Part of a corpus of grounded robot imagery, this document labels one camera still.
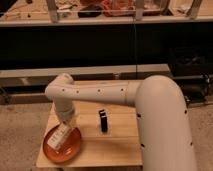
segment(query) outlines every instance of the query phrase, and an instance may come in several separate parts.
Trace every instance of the floor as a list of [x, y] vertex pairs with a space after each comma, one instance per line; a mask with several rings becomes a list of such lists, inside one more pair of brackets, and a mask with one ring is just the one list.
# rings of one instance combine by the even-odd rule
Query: floor
[[[0, 171], [55, 171], [35, 166], [50, 103], [0, 105]], [[198, 171], [213, 170], [213, 105], [189, 109]], [[139, 171], [140, 167], [66, 169], [65, 171]]]

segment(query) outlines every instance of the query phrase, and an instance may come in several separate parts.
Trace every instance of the table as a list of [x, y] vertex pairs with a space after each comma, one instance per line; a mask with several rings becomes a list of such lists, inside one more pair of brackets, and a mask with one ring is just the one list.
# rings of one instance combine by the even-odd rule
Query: table
[[[49, 161], [42, 146], [37, 167], [98, 167], [142, 165], [135, 109], [131, 107], [74, 102], [78, 113], [77, 125], [82, 134], [81, 152], [63, 164]], [[102, 133], [98, 111], [105, 109], [108, 117], [108, 132]], [[47, 123], [46, 133], [58, 124], [53, 108]]]

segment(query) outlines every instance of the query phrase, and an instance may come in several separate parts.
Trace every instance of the shelving unit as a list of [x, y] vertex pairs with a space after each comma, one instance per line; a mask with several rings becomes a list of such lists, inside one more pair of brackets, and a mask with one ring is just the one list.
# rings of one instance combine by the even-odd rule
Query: shelving unit
[[[55, 1], [60, 5], [66, 1]], [[77, 13], [83, 6], [79, 0], [73, 0], [76, 4], [68, 12], [58, 12], [59, 20], [53, 23], [50, 19], [48, 5], [45, 0], [36, 0], [32, 4], [26, 4], [25, 0], [18, 0], [1, 18], [1, 26], [33, 26], [33, 25], [97, 25], [97, 24], [131, 24], [131, 23], [165, 23], [165, 22], [199, 22], [213, 21], [213, 2], [212, 0], [203, 0], [201, 3], [198, 17], [191, 20], [185, 14], [177, 11], [182, 4], [192, 4], [193, 0], [171, 0], [169, 11], [171, 15], [156, 15], [156, 16], [141, 16], [141, 19], [136, 19], [135, 16], [122, 17], [106, 17], [101, 14], [95, 18], [78, 18]]]

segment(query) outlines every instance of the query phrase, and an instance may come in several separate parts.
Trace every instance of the concrete floor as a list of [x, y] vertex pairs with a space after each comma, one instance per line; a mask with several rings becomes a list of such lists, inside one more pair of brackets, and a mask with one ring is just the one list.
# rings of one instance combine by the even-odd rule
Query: concrete floor
[[[54, 171], [35, 166], [45, 131], [50, 103], [0, 106], [0, 171]], [[213, 171], [213, 106], [189, 109], [198, 171]], [[128, 170], [139, 167], [68, 170]]]

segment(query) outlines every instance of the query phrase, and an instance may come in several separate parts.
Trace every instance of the cable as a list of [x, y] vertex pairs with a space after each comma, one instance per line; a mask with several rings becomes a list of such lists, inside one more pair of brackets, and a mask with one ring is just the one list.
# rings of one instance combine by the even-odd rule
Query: cable
[[138, 79], [138, 38], [137, 38], [137, 25], [133, 16], [133, 30], [134, 30], [134, 58], [135, 58], [135, 78]]

